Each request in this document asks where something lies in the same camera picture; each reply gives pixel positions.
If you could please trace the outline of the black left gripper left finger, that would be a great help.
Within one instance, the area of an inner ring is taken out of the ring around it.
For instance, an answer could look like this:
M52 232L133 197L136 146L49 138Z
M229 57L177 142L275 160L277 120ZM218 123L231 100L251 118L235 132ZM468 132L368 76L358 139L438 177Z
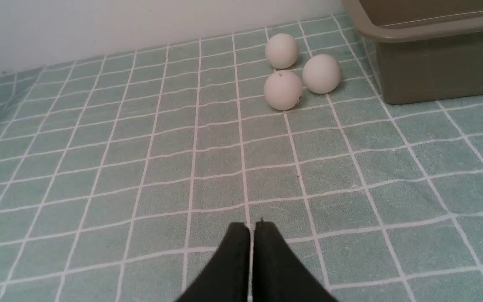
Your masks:
M250 232L229 224L219 247L178 302L245 302L249 290Z

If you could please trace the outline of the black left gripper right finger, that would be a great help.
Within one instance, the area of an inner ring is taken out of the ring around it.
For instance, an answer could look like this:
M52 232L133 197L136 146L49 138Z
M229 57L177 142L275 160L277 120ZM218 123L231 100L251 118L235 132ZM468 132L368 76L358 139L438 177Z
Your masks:
M290 249L273 222L254 230L252 298L254 302L335 302Z

